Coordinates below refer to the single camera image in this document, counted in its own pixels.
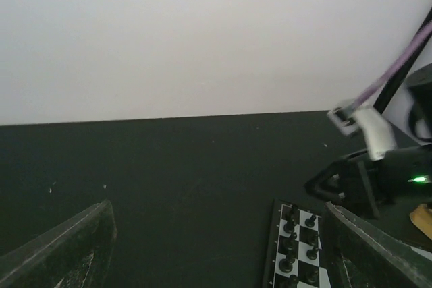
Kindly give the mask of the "black rook chess piece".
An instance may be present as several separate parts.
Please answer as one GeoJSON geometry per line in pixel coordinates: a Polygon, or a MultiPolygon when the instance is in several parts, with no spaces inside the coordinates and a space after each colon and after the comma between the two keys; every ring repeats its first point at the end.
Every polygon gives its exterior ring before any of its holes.
{"type": "Polygon", "coordinates": [[[286,223],[283,226],[284,231],[287,234],[293,234],[295,232],[295,226],[297,225],[296,213],[298,211],[297,205],[292,205],[289,211],[285,213],[286,223]]]}

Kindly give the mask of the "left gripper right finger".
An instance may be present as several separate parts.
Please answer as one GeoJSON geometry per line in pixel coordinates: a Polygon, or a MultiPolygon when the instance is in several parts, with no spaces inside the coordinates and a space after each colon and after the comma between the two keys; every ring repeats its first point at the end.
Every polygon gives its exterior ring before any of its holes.
{"type": "Polygon", "coordinates": [[[322,248],[332,287],[430,287],[431,260],[326,202],[322,248]]]}

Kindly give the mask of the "black pawn chess piece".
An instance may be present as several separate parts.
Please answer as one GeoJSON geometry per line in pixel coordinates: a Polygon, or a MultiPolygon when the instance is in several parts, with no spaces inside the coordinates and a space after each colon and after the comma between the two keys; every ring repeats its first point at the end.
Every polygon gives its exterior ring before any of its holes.
{"type": "Polygon", "coordinates": [[[306,256],[309,260],[316,260],[318,258],[318,252],[319,248],[315,246],[306,251],[306,256]]]}
{"type": "Polygon", "coordinates": [[[310,229],[317,230],[318,229],[318,220],[319,220],[319,218],[315,214],[312,214],[308,218],[305,219],[304,224],[306,227],[308,227],[310,229]]]}
{"type": "Polygon", "coordinates": [[[318,285],[319,283],[319,271],[318,270],[312,270],[307,272],[306,281],[311,285],[318,285]]]}
{"type": "Polygon", "coordinates": [[[310,233],[306,240],[307,244],[318,248],[319,247],[319,234],[317,232],[310,233]]]}

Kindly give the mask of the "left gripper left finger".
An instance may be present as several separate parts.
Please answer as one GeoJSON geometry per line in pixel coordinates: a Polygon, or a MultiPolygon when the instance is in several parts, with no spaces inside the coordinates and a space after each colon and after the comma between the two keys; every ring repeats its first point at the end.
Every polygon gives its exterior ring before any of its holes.
{"type": "Polygon", "coordinates": [[[2,287],[102,287],[117,239],[105,200],[1,257],[2,287]]]}

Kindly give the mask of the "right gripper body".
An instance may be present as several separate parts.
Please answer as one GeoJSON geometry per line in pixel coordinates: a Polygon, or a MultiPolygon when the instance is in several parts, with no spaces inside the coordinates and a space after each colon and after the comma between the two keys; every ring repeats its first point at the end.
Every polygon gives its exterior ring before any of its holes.
{"type": "Polygon", "coordinates": [[[431,202],[431,145],[391,150],[378,161],[361,150],[335,160],[305,183],[307,194],[378,219],[402,198],[431,202]]]}

